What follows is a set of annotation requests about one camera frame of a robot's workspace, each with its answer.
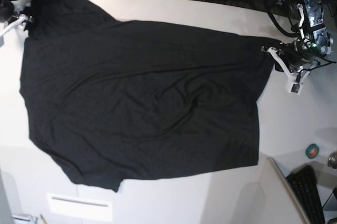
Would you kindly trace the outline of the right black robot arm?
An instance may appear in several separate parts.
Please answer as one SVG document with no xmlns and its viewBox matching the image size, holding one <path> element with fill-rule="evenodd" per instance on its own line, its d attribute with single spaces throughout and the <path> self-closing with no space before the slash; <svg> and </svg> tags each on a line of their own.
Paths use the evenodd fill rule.
<svg viewBox="0 0 337 224">
<path fill-rule="evenodd" d="M 14 5 L 9 0 L 1 0 L 0 6 L 0 22 L 5 23 L 12 17 L 14 13 Z"/>
</svg>

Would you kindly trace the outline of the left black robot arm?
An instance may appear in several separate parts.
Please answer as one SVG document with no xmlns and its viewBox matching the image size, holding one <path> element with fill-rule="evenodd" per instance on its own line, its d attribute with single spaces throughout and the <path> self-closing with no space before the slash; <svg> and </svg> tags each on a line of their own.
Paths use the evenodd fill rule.
<svg viewBox="0 0 337 224">
<path fill-rule="evenodd" d="M 268 15 L 276 28 L 295 40 L 290 44 L 281 45 L 277 55 L 281 61 L 276 62 L 275 69 L 279 72 L 289 70 L 290 73 L 309 72 L 305 66 L 314 69 L 336 61 L 328 59 L 333 51 L 333 37 L 327 32 L 324 23 L 324 6 L 321 0 L 288 0 L 289 12 L 298 20 L 292 24 L 292 33 L 285 31 L 268 11 Z"/>
</svg>

